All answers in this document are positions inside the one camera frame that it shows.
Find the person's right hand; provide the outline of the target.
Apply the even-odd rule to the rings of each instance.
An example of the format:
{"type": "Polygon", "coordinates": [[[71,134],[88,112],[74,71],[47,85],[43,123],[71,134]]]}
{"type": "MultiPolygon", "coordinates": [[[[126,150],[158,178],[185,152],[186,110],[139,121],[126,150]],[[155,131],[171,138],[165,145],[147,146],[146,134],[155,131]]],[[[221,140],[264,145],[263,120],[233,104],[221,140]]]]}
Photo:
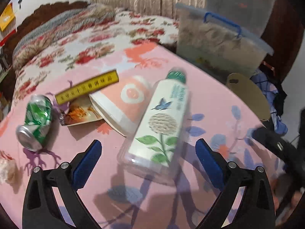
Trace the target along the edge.
{"type": "MultiPolygon", "coordinates": [[[[277,177],[270,183],[275,210],[279,208],[279,205],[282,202],[285,194],[288,192],[290,184],[292,184],[292,179],[287,174],[281,174],[279,177],[277,177]]],[[[300,188],[299,191],[294,192],[291,201],[288,202],[284,210],[277,218],[277,224],[282,224],[289,218],[289,216],[292,214],[292,212],[298,205],[303,194],[304,188],[300,188]]]]}

